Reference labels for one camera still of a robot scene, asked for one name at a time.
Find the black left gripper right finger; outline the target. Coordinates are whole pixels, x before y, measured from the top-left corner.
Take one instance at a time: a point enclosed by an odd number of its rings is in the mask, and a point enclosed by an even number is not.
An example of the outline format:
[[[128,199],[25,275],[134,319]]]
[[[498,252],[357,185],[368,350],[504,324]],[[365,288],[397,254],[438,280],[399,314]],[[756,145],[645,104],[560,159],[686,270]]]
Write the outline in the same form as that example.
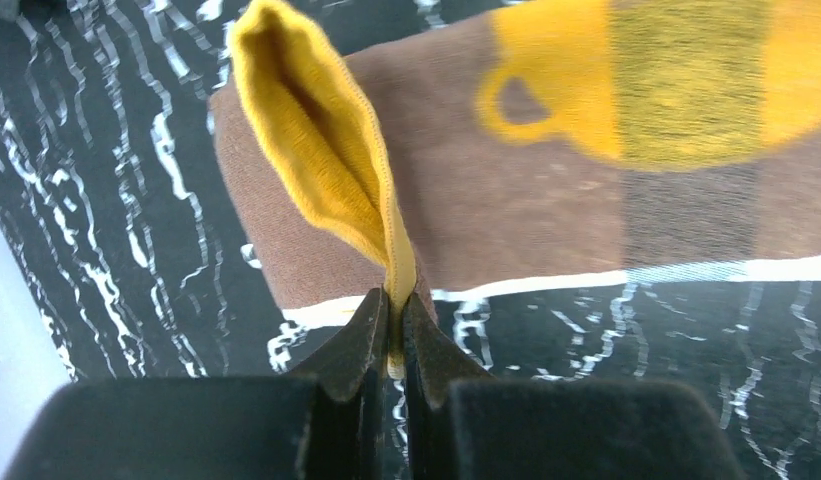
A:
[[[740,479],[706,402],[665,381],[499,379],[404,311],[417,479]]]

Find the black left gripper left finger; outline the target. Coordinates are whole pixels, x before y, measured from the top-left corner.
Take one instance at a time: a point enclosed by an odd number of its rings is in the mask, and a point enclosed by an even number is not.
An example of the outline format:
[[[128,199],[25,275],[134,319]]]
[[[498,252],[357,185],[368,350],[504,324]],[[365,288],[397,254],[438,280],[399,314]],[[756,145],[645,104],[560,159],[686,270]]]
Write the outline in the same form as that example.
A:
[[[10,479],[373,479],[379,476],[389,303],[350,321],[287,373],[122,378],[60,389]]]

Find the yellow brown bear towel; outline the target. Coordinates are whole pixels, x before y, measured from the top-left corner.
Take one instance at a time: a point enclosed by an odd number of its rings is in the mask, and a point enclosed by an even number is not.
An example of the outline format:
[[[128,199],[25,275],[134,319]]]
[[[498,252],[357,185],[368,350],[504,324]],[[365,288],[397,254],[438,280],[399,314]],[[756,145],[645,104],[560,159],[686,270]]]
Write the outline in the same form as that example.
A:
[[[525,1],[344,56],[254,1],[211,100],[280,310],[821,280],[821,1]]]

